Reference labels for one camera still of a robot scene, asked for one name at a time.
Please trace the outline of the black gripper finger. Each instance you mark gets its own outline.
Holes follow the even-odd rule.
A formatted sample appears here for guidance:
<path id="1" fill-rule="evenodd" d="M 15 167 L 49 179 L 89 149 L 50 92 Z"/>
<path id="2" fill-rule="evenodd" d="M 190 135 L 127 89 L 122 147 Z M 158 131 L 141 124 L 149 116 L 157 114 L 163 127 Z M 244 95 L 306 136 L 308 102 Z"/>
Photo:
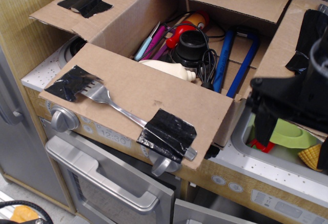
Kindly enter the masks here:
<path id="1" fill-rule="evenodd" d="M 321 149 L 319 152 L 319 158 L 317 162 L 317 169 L 327 170 L 327 154 L 328 154 L 328 137 L 321 145 Z"/>
<path id="2" fill-rule="evenodd" d="M 269 144 L 277 124 L 277 114 L 266 106 L 260 106 L 255 116 L 255 138 L 263 145 Z"/>

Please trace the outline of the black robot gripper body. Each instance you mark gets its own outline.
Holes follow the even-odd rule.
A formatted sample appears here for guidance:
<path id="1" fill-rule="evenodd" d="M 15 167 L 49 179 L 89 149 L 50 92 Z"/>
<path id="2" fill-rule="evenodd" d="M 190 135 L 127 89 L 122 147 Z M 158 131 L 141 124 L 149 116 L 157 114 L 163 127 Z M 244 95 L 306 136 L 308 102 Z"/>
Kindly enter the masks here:
<path id="1" fill-rule="evenodd" d="M 327 133 L 327 38 L 313 44 L 308 68 L 301 74 L 290 78 L 254 78 L 251 87 L 247 105 L 253 113 L 266 106 L 278 119 Z"/>

